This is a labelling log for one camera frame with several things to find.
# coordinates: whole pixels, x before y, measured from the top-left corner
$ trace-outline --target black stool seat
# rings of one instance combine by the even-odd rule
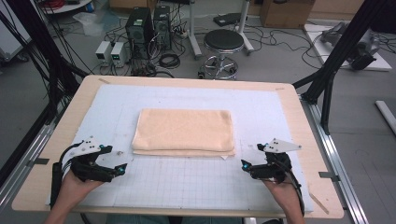
[[[208,47],[221,51],[241,49],[244,45],[244,38],[230,30],[210,31],[205,35],[204,41]]]

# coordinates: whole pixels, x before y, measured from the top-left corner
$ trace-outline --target computer tower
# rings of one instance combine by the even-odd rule
[[[154,27],[149,8],[134,7],[126,22],[125,30],[131,45],[132,58],[149,59],[155,48]]]
[[[172,49],[171,36],[171,8],[169,6],[156,6],[153,23],[157,32],[157,47],[159,49]]]

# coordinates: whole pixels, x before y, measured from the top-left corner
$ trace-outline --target round stool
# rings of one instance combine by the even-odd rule
[[[238,64],[225,55],[240,51],[244,47],[244,38],[234,31],[214,30],[205,35],[204,43],[218,55],[205,61],[204,72],[198,73],[198,77],[204,78],[208,74],[214,79],[236,79]]]

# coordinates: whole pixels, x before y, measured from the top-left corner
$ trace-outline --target human hand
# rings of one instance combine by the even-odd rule
[[[61,190],[55,205],[49,212],[45,223],[63,223],[67,217],[67,214],[85,197],[97,187],[101,186],[103,182],[86,180],[81,181],[76,177],[70,170],[62,181]]]
[[[270,190],[276,202],[285,212],[288,223],[305,223],[296,189],[291,184],[288,176],[282,183],[269,179],[263,179],[262,182]]]

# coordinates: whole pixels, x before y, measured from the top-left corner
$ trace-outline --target yellow towel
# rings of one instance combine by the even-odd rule
[[[233,125],[226,110],[143,109],[134,153],[165,156],[232,156]]]

